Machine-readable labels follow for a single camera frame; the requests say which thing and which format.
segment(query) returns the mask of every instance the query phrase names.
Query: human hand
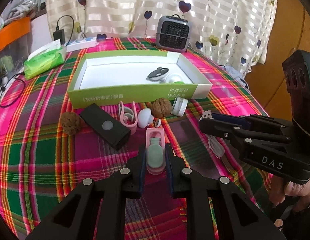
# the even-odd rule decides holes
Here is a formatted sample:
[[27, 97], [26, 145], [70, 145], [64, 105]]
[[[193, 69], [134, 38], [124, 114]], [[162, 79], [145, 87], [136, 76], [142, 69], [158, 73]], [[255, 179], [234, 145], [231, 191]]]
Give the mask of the human hand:
[[293, 182], [286, 184], [284, 179], [274, 175], [271, 178], [270, 201], [277, 206], [285, 200], [285, 196], [301, 197], [293, 208], [295, 212], [300, 212], [310, 207], [310, 180], [304, 185]]

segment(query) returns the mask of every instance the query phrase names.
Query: wall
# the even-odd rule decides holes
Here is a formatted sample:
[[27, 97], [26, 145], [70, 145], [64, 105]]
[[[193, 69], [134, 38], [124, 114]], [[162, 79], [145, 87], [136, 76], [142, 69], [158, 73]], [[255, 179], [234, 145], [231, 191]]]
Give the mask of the wall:
[[310, 16], [299, 0], [278, 0], [265, 65], [257, 64], [245, 80], [271, 117], [291, 120], [282, 62], [297, 49], [310, 52]]
[[47, 14], [43, 14], [31, 21], [31, 32], [27, 36], [27, 41], [29, 53], [52, 42], [48, 28]]

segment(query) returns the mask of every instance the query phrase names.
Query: heart pattern curtain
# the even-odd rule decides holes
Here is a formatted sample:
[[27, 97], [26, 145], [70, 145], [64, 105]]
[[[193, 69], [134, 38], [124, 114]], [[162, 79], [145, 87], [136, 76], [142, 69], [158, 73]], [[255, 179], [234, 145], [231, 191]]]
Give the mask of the heart pattern curtain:
[[[264, 63], [277, 0], [47, 0], [50, 31], [63, 15], [75, 33], [102, 40], [156, 36], [162, 16], [178, 14], [192, 23], [190, 45], [219, 65], [245, 75]], [[72, 21], [59, 23], [69, 38]]]

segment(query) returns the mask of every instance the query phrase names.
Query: green tissue pack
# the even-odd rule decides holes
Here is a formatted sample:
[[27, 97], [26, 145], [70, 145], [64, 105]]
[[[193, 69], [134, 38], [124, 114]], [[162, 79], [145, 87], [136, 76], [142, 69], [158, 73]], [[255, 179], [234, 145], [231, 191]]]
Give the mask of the green tissue pack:
[[27, 80], [65, 62], [66, 47], [59, 45], [59, 48], [53, 49], [54, 47], [56, 46], [46, 48], [44, 51], [32, 58], [28, 58], [28, 60], [24, 62], [24, 72]]

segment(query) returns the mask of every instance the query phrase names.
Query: plaid tablecloth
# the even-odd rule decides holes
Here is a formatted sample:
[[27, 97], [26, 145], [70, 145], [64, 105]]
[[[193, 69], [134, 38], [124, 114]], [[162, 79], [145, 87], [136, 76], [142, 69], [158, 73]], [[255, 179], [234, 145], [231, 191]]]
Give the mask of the plaid tablecloth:
[[[40, 220], [77, 183], [99, 180], [125, 166], [145, 143], [145, 130], [137, 129], [118, 152], [110, 148], [90, 127], [75, 136], [63, 134], [60, 115], [74, 111], [66, 90], [79, 60], [87, 52], [123, 49], [156, 49], [150, 39], [108, 39], [97, 47], [70, 53], [64, 65], [27, 82], [18, 101], [0, 109], [0, 213], [11, 230], [24, 239]], [[232, 115], [266, 114], [257, 101], [231, 76], [201, 54], [189, 50], [185, 56], [213, 83], [208, 98], [190, 100], [183, 117], [162, 121], [166, 142], [174, 153], [202, 175], [227, 176], [261, 209], [269, 208], [269, 175], [238, 160], [238, 152], [227, 142], [218, 159], [198, 128], [203, 111]], [[11, 102], [22, 89], [14, 82], [4, 97]], [[136, 104], [137, 110], [151, 103]], [[113, 117], [117, 106], [103, 107]], [[170, 198], [165, 173], [146, 175], [140, 200], [127, 200], [125, 239], [186, 239], [186, 204]]]

